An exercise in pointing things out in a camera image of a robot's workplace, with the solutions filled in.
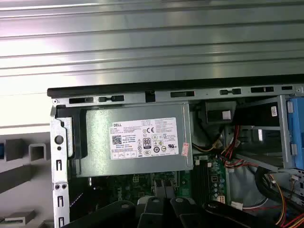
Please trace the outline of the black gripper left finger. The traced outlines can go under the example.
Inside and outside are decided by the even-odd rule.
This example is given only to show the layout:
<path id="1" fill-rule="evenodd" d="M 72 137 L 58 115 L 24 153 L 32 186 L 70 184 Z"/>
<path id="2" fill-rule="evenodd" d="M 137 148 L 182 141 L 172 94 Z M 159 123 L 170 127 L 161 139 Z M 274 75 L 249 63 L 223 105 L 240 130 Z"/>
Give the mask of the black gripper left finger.
<path id="1" fill-rule="evenodd" d="M 165 201 L 149 197 L 144 204 L 121 200 L 64 225 L 65 228 L 161 228 Z"/>

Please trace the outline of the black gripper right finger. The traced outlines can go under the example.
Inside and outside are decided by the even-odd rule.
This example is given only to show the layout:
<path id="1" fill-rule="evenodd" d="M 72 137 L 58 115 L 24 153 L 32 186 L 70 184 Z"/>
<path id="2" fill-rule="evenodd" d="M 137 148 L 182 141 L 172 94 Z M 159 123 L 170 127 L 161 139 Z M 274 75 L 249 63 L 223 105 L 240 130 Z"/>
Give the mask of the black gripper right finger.
<path id="1" fill-rule="evenodd" d="M 191 198 L 173 198 L 171 206 L 184 228 L 277 228 L 272 221 L 256 217 L 218 201 L 202 206 Z"/>

